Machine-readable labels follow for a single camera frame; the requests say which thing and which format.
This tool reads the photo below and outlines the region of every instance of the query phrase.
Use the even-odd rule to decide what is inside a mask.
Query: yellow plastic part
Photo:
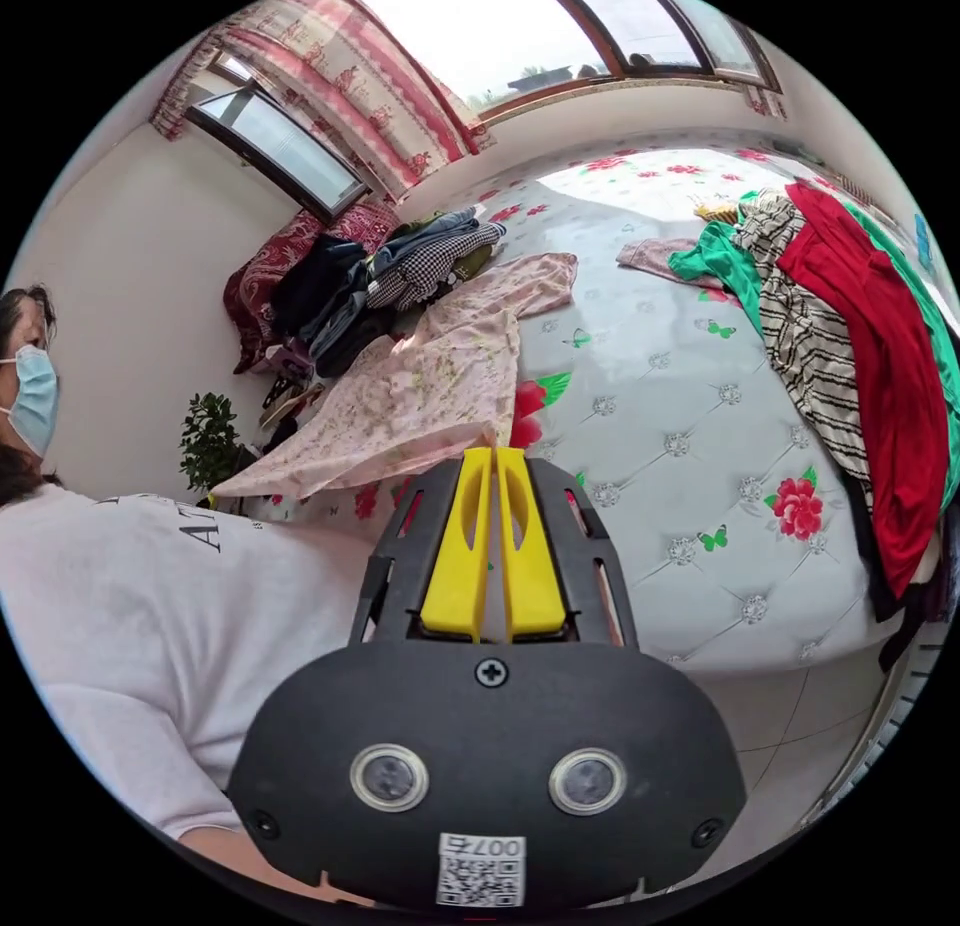
[[[487,598],[492,475],[491,449],[464,450],[457,492],[420,611],[420,621],[431,632],[466,635],[475,643],[480,642]]]
[[[559,632],[566,609],[522,449],[497,450],[497,482],[507,639]],[[522,536],[519,548],[514,519]]]

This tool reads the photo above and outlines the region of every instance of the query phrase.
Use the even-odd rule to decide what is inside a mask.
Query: red dress
[[[787,187],[806,226],[778,265],[846,320],[873,481],[873,530],[890,588],[906,590],[940,516],[947,408],[920,307],[863,227],[832,196]]]

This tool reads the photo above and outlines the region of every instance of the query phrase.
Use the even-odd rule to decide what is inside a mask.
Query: black and white striped cloth
[[[476,229],[439,239],[414,250],[385,270],[367,287],[367,305],[395,306],[400,312],[429,299],[441,284],[449,284],[457,260],[481,246],[492,246],[506,234],[501,223],[481,223]]]
[[[847,324],[777,266],[806,220],[779,190],[761,190],[755,199],[742,202],[741,209],[744,221],[732,241],[750,254],[763,280],[759,307],[767,359],[836,462],[863,485],[872,511],[873,486]]]

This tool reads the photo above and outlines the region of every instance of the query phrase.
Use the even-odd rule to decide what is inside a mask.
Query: surgical mask
[[[50,357],[36,346],[22,346],[15,359],[0,359],[0,365],[16,363],[20,391],[10,409],[0,406],[13,431],[41,459],[46,455],[57,425],[60,390]]]

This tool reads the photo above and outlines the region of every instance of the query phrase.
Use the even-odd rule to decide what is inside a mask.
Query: window
[[[724,13],[703,0],[672,1],[693,24],[718,74],[745,76],[765,85],[753,50]]]
[[[363,1],[477,112],[606,68],[557,0]]]
[[[363,0],[489,118],[586,82],[694,77],[779,92],[753,34],[702,0]]]
[[[211,73],[236,86],[246,86],[253,79],[253,70],[229,53],[217,53],[209,68]]]
[[[255,84],[197,103],[186,115],[326,225],[369,191]]]

